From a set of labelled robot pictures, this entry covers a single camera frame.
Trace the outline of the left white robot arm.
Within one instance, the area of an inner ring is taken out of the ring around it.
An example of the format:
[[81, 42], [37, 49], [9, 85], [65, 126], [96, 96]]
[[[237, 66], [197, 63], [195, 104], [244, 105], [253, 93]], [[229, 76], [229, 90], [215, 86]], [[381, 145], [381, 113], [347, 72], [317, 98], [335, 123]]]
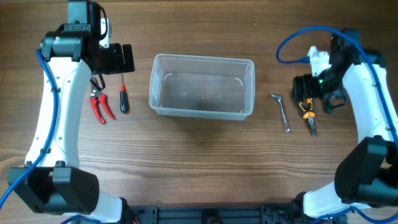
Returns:
[[129, 44], [109, 42], [103, 7], [68, 3], [68, 20], [46, 33], [36, 51], [44, 92], [32, 145], [22, 167], [9, 170], [8, 192], [35, 213], [94, 223], [135, 223], [126, 200], [100, 190], [97, 176], [80, 169], [78, 130], [85, 91], [95, 77], [133, 72]]

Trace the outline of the orange black pliers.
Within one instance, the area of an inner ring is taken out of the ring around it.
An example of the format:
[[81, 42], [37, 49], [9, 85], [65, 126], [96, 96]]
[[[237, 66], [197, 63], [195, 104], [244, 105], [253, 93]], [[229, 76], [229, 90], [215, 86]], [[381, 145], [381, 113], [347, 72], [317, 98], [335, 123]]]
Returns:
[[315, 126], [315, 112], [313, 111], [313, 99], [307, 98], [298, 104], [302, 118], [308, 123], [308, 127], [314, 136], [317, 135]]

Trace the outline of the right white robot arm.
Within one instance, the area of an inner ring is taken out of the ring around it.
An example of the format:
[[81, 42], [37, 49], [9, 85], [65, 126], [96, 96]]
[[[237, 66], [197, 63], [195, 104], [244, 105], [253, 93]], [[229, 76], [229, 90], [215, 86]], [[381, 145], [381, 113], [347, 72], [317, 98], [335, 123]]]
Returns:
[[383, 56], [362, 48], [357, 30], [325, 31], [331, 33], [331, 49], [311, 47], [300, 59], [310, 65], [311, 74], [294, 78], [292, 98], [312, 131], [314, 99], [322, 100], [329, 112], [332, 99], [351, 103], [358, 145], [338, 166], [333, 182], [299, 196], [301, 215], [315, 223], [397, 205], [397, 113]]

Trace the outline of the green screwdriver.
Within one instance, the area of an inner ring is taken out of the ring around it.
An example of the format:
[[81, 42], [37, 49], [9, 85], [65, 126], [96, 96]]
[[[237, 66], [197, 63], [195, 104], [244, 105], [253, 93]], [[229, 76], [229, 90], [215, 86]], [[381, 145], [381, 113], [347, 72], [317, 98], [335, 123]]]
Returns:
[[325, 109], [326, 113], [332, 113], [333, 112], [332, 105], [329, 102], [325, 102], [324, 109]]

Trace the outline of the silver socket wrench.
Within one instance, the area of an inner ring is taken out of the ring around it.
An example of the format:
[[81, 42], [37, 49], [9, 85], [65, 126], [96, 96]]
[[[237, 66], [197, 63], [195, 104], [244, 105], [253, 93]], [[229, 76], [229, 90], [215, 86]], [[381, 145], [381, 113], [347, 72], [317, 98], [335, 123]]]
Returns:
[[284, 106], [283, 106], [283, 101], [282, 101], [283, 98], [280, 95], [277, 95], [277, 94], [271, 94], [271, 98], [275, 99], [278, 102], [278, 104], [280, 106], [280, 112], [281, 112], [281, 115], [282, 115], [282, 120], [283, 120], [284, 126], [285, 126], [285, 132], [286, 133], [290, 133], [290, 127], [289, 127], [289, 124], [288, 124], [288, 121], [287, 121], [287, 117], [285, 115]]

